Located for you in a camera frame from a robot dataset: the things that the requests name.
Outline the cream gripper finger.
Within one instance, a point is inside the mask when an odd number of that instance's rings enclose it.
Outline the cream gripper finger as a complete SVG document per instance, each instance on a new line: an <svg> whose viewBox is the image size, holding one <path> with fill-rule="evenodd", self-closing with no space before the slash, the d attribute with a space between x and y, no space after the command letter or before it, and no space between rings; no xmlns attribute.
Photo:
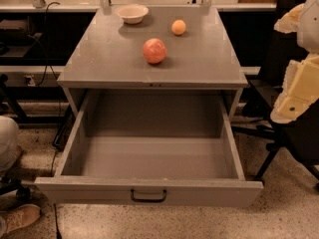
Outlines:
<svg viewBox="0 0 319 239"><path fill-rule="evenodd" d="M299 23L304 4L299 4L285 13L274 24L274 30L280 33L296 33L299 29Z"/></svg>
<svg viewBox="0 0 319 239"><path fill-rule="evenodd" d="M291 60L285 72L282 92L270 114L272 121L290 123L303 115L319 99L319 55Z"/></svg>

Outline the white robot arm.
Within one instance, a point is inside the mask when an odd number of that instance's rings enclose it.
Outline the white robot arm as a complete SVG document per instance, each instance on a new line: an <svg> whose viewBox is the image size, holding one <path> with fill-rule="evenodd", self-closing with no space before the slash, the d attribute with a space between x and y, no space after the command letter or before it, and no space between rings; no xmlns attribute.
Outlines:
<svg viewBox="0 0 319 239"><path fill-rule="evenodd" d="M275 23L274 30L295 32L297 45L309 52L301 62L288 63L283 90L270 114L274 122L290 123L319 99L319 0L295 6Z"/></svg>

